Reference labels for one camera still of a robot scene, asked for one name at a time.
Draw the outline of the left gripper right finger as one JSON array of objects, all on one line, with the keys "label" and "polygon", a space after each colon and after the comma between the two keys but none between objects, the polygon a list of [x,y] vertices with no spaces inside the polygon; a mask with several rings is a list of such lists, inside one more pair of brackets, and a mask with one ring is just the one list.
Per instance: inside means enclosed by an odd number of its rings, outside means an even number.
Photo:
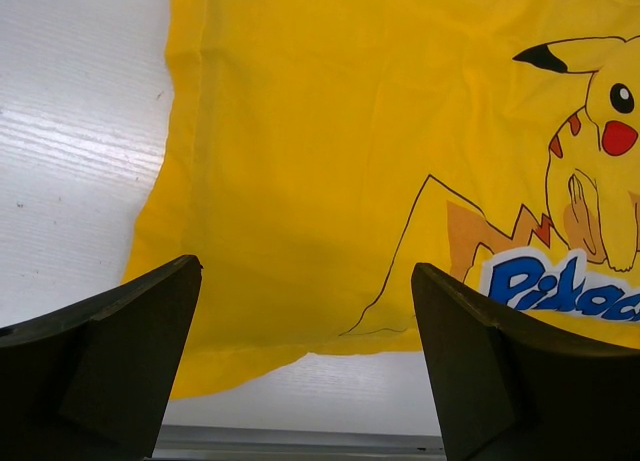
[{"label": "left gripper right finger", "polygon": [[430,264],[411,290],[450,460],[635,460],[639,353],[501,305]]}]

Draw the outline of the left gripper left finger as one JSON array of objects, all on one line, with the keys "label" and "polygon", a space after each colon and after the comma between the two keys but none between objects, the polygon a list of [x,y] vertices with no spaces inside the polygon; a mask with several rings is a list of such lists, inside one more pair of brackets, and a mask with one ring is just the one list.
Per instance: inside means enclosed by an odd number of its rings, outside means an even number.
[{"label": "left gripper left finger", "polygon": [[3,327],[2,459],[151,457],[201,281],[199,259],[184,255]]}]

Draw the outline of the yellow pillowcase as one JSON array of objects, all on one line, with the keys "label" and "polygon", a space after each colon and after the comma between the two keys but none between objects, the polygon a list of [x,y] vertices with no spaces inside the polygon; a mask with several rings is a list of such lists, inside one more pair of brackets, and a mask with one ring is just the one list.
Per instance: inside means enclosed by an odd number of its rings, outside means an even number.
[{"label": "yellow pillowcase", "polygon": [[430,263],[639,344],[639,0],[170,0],[126,278],[203,265],[171,395],[416,351]]}]

